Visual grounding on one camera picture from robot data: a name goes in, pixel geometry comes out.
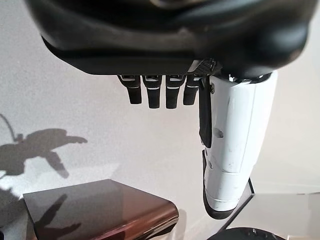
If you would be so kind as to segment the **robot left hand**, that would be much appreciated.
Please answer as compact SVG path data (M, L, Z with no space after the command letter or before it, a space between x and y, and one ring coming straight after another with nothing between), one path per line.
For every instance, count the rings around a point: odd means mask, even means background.
M279 68L302 53L316 0L28 0L45 46L91 75L115 75L132 104L199 100L203 203L236 209L258 160Z

